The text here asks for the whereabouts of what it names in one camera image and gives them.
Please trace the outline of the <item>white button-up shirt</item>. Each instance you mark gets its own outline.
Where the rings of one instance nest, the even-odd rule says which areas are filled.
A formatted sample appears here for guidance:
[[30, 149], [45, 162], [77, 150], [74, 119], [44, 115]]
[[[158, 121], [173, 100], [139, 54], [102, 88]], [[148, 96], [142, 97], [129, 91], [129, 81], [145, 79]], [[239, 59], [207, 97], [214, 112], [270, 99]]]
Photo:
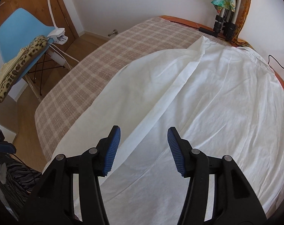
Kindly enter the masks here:
[[250, 48], [206, 37], [123, 67], [76, 120], [54, 154], [80, 155], [118, 125], [112, 170], [101, 179], [111, 224], [176, 224], [188, 179], [167, 142], [175, 127], [206, 155], [230, 155], [266, 215], [284, 198], [284, 90]]

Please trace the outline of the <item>pink plaid bed blanket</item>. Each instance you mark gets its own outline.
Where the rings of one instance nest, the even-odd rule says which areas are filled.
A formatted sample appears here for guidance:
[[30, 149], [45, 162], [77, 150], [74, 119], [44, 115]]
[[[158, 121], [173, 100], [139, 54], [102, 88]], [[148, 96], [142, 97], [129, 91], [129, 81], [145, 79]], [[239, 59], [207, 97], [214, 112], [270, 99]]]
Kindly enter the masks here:
[[164, 49], [188, 48], [203, 33], [155, 17], [131, 27], [89, 54], [41, 101], [35, 126], [46, 161], [111, 78], [132, 61]]

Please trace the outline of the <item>leopard print cloth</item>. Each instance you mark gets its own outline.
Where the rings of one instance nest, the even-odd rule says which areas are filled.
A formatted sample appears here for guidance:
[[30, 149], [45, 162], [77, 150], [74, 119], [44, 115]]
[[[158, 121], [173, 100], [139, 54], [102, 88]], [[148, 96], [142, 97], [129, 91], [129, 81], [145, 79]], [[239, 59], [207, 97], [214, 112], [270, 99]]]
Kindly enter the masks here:
[[29, 45], [21, 48], [13, 59], [0, 68], [0, 103], [4, 101], [29, 64], [46, 48], [47, 40], [43, 35], [35, 37]]

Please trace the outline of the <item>white clip desk lamp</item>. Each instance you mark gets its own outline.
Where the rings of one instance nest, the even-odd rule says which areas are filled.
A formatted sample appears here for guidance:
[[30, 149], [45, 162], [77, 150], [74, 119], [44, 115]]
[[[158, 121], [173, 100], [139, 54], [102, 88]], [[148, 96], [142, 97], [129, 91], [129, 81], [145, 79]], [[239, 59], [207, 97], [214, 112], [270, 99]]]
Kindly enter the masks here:
[[51, 0], [47, 0], [47, 5], [48, 5], [48, 9], [49, 9], [49, 14], [50, 14], [50, 17], [51, 17], [51, 20], [52, 20], [52, 24], [54, 26], [54, 29], [48, 34], [47, 38], [48, 38], [48, 45], [49, 47], [54, 51], [53, 52], [53, 56], [55, 54], [57, 54], [56, 57], [60, 57], [63, 62], [60, 63], [60, 62], [57, 62], [60, 66], [62, 67], [67, 67], [69, 70], [72, 70], [72, 66], [68, 63], [68, 61], [66, 60], [66, 58], [64, 57], [67, 56], [68, 58], [76, 61], [76, 62], [79, 62], [79, 60], [73, 58], [72, 56], [70, 56], [69, 54], [67, 54], [66, 52], [63, 52], [60, 48], [58, 48], [56, 45], [64, 45], [65, 43], [67, 43], [68, 41], [68, 37], [65, 35], [65, 28], [63, 27], [58, 27], [56, 25], [56, 22], [55, 22], [55, 18], [54, 18], [54, 15], [53, 15], [53, 11], [52, 11], [52, 7], [51, 7]]

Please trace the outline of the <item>folded silver tripod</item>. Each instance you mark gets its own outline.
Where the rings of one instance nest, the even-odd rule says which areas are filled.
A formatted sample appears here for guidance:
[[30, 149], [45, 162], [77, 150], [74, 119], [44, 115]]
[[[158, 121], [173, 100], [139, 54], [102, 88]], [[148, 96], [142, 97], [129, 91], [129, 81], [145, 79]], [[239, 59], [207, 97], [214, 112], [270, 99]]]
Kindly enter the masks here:
[[215, 17], [213, 30], [204, 27], [200, 27], [198, 30], [214, 37], [223, 32], [226, 40], [232, 40], [237, 28], [236, 21], [242, 0], [213, 0], [211, 3], [218, 13]]

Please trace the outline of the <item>blue plastic chair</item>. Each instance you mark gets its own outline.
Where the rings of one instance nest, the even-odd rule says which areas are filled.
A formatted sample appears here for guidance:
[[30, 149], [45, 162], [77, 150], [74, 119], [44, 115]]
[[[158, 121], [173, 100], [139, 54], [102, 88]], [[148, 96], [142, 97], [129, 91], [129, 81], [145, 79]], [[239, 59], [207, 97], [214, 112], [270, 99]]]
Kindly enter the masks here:
[[15, 10], [0, 26], [0, 54], [4, 63], [17, 56], [37, 36], [48, 36], [54, 30], [23, 8]]

